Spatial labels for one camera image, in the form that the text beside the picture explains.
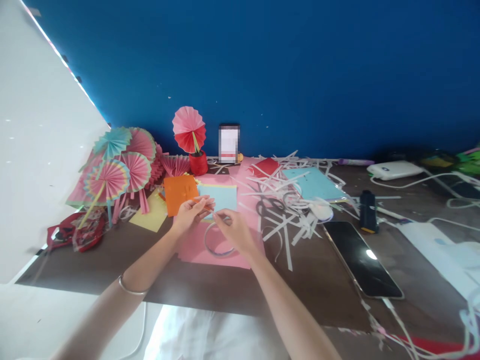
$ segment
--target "human hand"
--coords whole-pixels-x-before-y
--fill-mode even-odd
[[[240,254],[247,255],[258,251],[250,233],[250,228],[240,212],[223,209],[215,212],[213,219],[222,234]]]
[[[171,228],[179,235],[190,229],[192,224],[198,224],[200,220],[210,213],[205,209],[205,206],[208,206],[212,210],[215,207],[215,199],[210,198],[210,195],[197,196],[194,199],[196,201],[185,201],[178,209],[178,214]]]

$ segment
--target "bracelet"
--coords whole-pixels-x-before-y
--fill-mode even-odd
[[[149,292],[150,288],[148,288],[148,289],[145,290],[145,291],[140,291],[140,292],[128,290],[128,289],[125,287],[124,283],[122,282],[122,278],[123,278],[123,277],[124,277],[123,274],[118,277],[118,283],[120,284],[120,287],[121,287],[123,290],[125,290],[127,293],[132,294],[132,295],[141,296],[141,295],[145,295],[146,293]]]
[[[233,253],[235,251],[235,249],[232,247],[230,250],[228,250],[227,252],[221,252],[221,253],[218,253],[218,252],[215,252],[213,251],[211,248],[209,248],[209,246],[207,245],[207,233],[209,232],[209,230],[213,227],[217,225],[216,223],[212,222],[205,230],[205,235],[203,236],[203,243],[205,244],[205,249],[210,253],[212,254],[214,257],[216,258],[225,258],[227,256],[229,256],[231,253]]]

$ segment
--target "black smartphone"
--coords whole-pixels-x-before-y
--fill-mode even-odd
[[[239,162],[240,125],[221,124],[218,127],[218,162],[236,164]]]
[[[353,281],[366,296],[404,298],[402,290],[350,222],[330,221],[323,226]]]

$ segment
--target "smartphone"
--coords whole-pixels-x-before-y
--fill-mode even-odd
[[[350,222],[330,221],[323,226],[353,281],[367,297],[404,298],[402,290]]]
[[[218,162],[236,164],[239,160],[240,125],[221,124],[218,127]]]

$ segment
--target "white mouse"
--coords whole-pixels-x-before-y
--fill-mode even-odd
[[[315,215],[315,217],[321,222],[330,220],[334,216],[334,212],[330,207],[330,204],[323,199],[318,199],[316,202],[311,202],[308,204],[308,207],[310,208],[312,214]]]

